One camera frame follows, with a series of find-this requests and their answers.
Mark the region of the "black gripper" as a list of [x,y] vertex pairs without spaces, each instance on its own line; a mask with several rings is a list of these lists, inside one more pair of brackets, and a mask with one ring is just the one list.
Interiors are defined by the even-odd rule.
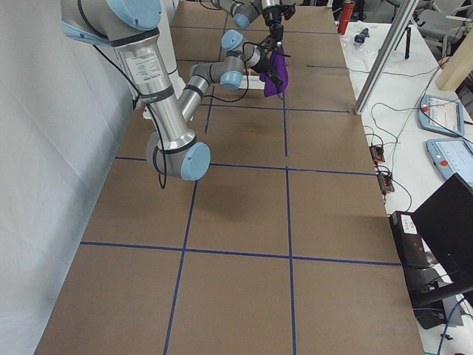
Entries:
[[254,47],[255,52],[259,53],[259,61],[254,69],[266,76],[281,76],[285,74],[285,52],[282,42],[274,41],[267,36],[262,42]]
[[288,20],[295,14],[296,4],[277,0],[261,1],[261,4],[262,15],[271,38],[274,41],[282,41],[284,35],[282,19]]

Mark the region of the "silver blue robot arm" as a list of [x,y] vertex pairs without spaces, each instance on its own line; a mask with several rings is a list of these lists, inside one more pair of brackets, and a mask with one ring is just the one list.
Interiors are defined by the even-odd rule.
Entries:
[[216,9],[225,11],[235,25],[246,30],[258,18],[263,17],[270,37],[281,42],[284,35],[283,20],[289,20],[296,12],[297,1],[253,0],[248,3],[232,0],[211,0]]
[[161,185],[169,176],[195,181],[207,172],[211,151],[197,140],[188,122],[211,85],[237,89],[248,68],[277,86],[287,83],[269,58],[285,57],[282,20],[295,13],[294,5],[283,1],[212,4],[230,15],[238,28],[222,37],[224,61],[193,66],[182,94],[176,95],[157,44],[159,1],[61,2],[64,34],[94,47],[110,46],[118,58],[115,67],[148,109],[156,131],[149,139],[146,159],[158,172]]

